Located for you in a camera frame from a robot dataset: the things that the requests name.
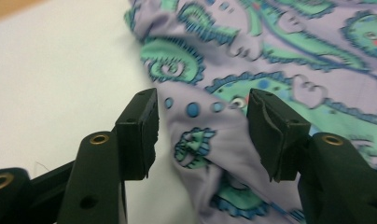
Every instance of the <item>white table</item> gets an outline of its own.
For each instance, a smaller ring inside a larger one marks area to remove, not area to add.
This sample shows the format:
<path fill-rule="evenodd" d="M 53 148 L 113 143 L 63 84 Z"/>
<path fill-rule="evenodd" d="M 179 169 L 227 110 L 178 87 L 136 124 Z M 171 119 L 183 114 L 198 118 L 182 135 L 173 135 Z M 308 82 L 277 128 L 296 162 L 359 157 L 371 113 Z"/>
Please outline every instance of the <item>white table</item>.
<path fill-rule="evenodd" d="M 109 131 L 151 88 L 128 0 L 51 0 L 0 20 L 0 169 L 31 177 L 72 161 L 86 135 Z M 163 125 L 149 179 L 127 182 L 130 224 L 195 223 Z"/>

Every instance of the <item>paisley fabric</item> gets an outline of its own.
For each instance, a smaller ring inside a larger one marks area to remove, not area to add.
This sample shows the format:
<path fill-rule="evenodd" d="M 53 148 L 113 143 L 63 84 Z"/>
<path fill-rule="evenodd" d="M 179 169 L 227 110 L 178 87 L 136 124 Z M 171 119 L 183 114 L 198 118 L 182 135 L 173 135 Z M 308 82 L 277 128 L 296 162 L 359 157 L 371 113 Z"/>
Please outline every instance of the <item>paisley fabric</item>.
<path fill-rule="evenodd" d="M 297 181 L 270 183 L 250 141 L 251 88 L 377 169 L 377 0 L 136 0 L 125 21 L 199 223 L 305 223 Z"/>

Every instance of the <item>wrinkled fabric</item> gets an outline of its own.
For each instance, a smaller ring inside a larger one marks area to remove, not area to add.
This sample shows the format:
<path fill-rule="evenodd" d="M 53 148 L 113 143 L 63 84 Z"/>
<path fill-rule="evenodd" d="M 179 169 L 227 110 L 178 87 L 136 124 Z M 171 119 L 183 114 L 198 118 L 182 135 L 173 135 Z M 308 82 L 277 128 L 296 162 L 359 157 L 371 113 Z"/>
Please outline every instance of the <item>wrinkled fabric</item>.
<path fill-rule="evenodd" d="M 349 139 L 377 169 L 377 0 L 136 0 L 125 14 L 202 224 L 305 223 L 245 117 L 251 88 Z"/>

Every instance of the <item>lavender fabric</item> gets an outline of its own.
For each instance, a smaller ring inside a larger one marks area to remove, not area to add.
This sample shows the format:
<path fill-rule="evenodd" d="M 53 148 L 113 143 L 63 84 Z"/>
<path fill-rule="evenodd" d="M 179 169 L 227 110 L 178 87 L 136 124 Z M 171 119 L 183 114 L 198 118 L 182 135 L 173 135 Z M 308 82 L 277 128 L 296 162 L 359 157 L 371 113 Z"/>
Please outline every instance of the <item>lavender fabric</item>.
<path fill-rule="evenodd" d="M 125 21 L 159 91 L 199 223 L 305 223 L 250 141 L 251 88 L 349 139 L 377 169 L 377 0 L 137 0 Z"/>

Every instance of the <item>screw hole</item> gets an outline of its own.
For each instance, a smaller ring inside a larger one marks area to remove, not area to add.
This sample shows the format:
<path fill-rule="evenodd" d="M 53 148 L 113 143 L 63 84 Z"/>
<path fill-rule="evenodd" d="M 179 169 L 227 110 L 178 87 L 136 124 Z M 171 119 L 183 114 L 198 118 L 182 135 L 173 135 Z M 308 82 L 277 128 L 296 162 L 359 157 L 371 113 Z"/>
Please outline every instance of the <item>screw hole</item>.
<path fill-rule="evenodd" d="M 98 203 L 98 198 L 94 195 L 89 195 L 84 197 L 80 202 L 80 207 L 82 209 L 91 209 Z"/>
<path fill-rule="evenodd" d="M 322 139 L 333 146 L 341 146 L 343 144 L 343 141 L 340 138 L 331 135 L 325 135 Z"/>
<path fill-rule="evenodd" d="M 14 175 L 11 173 L 0 174 L 0 189 L 8 186 L 14 179 Z"/>
<path fill-rule="evenodd" d="M 101 145 L 109 140 L 109 136 L 105 134 L 99 134 L 93 136 L 93 138 L 90 140 L 90 143 L 93 145 Z"/>

